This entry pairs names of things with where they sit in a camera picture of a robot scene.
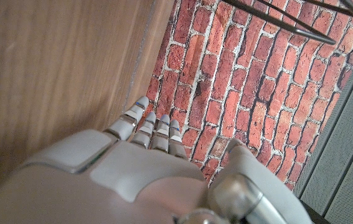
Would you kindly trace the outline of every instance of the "robot finger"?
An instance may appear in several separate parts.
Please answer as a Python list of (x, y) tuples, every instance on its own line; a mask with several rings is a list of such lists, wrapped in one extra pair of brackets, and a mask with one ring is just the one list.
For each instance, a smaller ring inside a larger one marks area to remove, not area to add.
[(169, 127), (169, 145), (168, 149), (171, 155), (187, 160), (186, 152), (182, 145), (181, 132), (179, 130), (179, 122), (172, 120)]
[(143, 125), (133, 136), (131, 143), (137, 144), (147, 149), (150, 144), (151, 134), (153, 133), (155, 122), (156, 122), (156, 114), (154, 112), (150, 112), (150, 114), (147, 115)]
[(151, 149), (157, 149), (168, 153), (168, 137), (169, 137), (169, 116), (163, 115), (158, 122), (157, 130), (151, 141)]
[(149, 99), (146, 96), (142, 96), (105, 131), (115, 135), (120, 140), (127, 140), (148, 105)]

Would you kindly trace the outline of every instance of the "wooden panel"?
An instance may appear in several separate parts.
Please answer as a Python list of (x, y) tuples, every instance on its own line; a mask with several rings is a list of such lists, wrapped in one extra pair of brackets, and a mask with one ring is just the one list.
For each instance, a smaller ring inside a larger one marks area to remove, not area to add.
[(0, 1), (0, 183), (27, 156), (104, 129), (145, 94), (171, 8), (170, 0)]

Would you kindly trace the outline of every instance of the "metal rod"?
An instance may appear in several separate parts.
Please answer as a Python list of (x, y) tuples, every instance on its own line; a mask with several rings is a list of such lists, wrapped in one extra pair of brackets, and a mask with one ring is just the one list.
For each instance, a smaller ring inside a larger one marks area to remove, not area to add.
[[(300, 21), (299, 19), (295, 18), (294, 16), (292, 16), (291, 14), (288, 14), (287, 12), (285, 12), (284, 10), (264, 1), (264, 0), (257, 0), (258, 2), (266, 5), (266, 6), (269, 6), (271, 7), (272, 9), (282, 13), (284, 16), (290, 18), (292, 21), (296, 22), (297, 24), (301, 25), (302, 27), (304, 27), (305, 29), (307, 29), (308, 31), (306, 30), (302, 30), (302, 29), (299, 29), (295, 26), (292, 26), (292, 25), (289, 25), (277, 18), (274, 18), (272, 16), (269, 16), (268, 14), (265, 14), (261, 11), (259, 11), (258, 9), (255, 9), (254, 7), (252, 6), (249, 6), (245, 3), (242, 3), (238, 0), (222, 0), (238, 9), (241, 9), (243, 11), (246, 11), (254, 16), (257, 16), (259, 17), (260, 19), (263, 19), (271, 24), (274, 24), (282, 29), (285, 29), (287, 31), (290, 31), (294, 34), (298, 34), (298, 35), (302, 35), (304, 37), (308, 37), (310, 39), (314, 39), (314, 40), (318, 40), (320, 42), (324, 42), (326, 44), (331, 44), (331, 45), (334, 45), (336, 44), (335, 40), (329, 38), (328, 36), (326, 36), (325, 34), (322, 34), (320, 31), (316, 30), (315, 28), (305, 24), (304, 22)], [(336, 12), (340, 12), (340, 13), (343, 13), (343, 14), (346, 14), (348, 16), (352, 16), (353, 17), (353, 2), (351, 0), (341, 0), (341, 2), (343, 3), (343, 5), (345, 5), (348, 9), (344, 9), (344, 8), (341, 8), (341, 7), (337, 7), (337, 6), (332, 6), (330, 4), (326, 4), (326, 3), (323, 3), (323, 2), (319, 2), (319, 1), (316, 1), (316, 0), (303, 0), (303, 1), (306, 1), (306, 2), (309, 2), (311, 4), (315, 4), (317, 6), (321, 6), (321, 7), (325, 7), (327, 9), (330, 9), (330, 10), (333, 10), (333, 11), (336, 11)]]
[(279, 12), (281, 12), (283, 15), (289, 17), (290, 19), (292, 19), (293, 21), (297, 22), (299, 25), (303, 26), (304, 28), (306, 28), (307, 30), (309, 30), (310, 32), (308, 31), (305, 31), (305, 30), (301, 30), (297, 27), (294, 27), (294, 26), (291, 26), (279, 19), (276, 19), (272, 16), (269, 16), (268, 14), (265, 14), (261, 11), (259, 11), (258, 9), (255, 9), (254, 7), (251, 7), (249, 5), (246, 5), (242, 2), (239, 2), (237, 0), (223, 0), (224, 2), (232, 5), (232, 6), (235, 6), (236, 8), (238, 9), (241, 9), (241, 10), (244, 10), (250, 14), (253, 14), (254, 16), (257, 16), (259, 17), (260, 19), (263, 19), (267, 22), (270, 22), (271, 24), (274, 24), (282, 29), (285, 29), (287, 31), (290, 31), (292, 33), (295, 33), (295, 34), (298, 34), (298, 35), (302, 35), (304, 37), (308, 37), (310, 39), (314, 39), (314, 40), (318, 40), (320, 42), (324, 42), (324, 43), (327, 43), (327, 44), (331, 44), (331, 45), (334, 45), (336, 42), (335, 40), (329, 38), (328, 36), (320, 33), (318, 30), (308, 26), (307, 24), (299, 21), (297, 18), (295, 18), (294, 16), (288, 14), (287, 12), (277, 8), (276, 6), (273, 6), (272, 5), (272, 8), (273, 9), (277, 9)]

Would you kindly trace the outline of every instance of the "red brick wall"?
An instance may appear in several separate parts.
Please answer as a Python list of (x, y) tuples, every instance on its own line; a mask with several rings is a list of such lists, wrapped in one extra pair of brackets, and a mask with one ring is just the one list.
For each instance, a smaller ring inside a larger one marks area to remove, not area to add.
[(227, 164), (229, 139), (238, 138), (292, 189), (352, 73), (353, 18), (301, 1), (273, 4), (337, 44), (293, 35), (222, 1), (177, 0), (169, 18), (149, 110), (179, 121), (186, 152), (209, 182)]

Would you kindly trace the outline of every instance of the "white robotic hand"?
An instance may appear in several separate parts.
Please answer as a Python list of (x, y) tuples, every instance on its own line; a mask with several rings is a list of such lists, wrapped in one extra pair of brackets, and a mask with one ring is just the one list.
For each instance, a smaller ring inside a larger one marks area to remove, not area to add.
[(0, 223), (310, 223), (236, 139), (210, 189), (168, 115), (156, 124), (148, 114), (128, 142), (147, 105), (144, 96), (103, 132), (81, 131), (25, 161), (0, 188)]

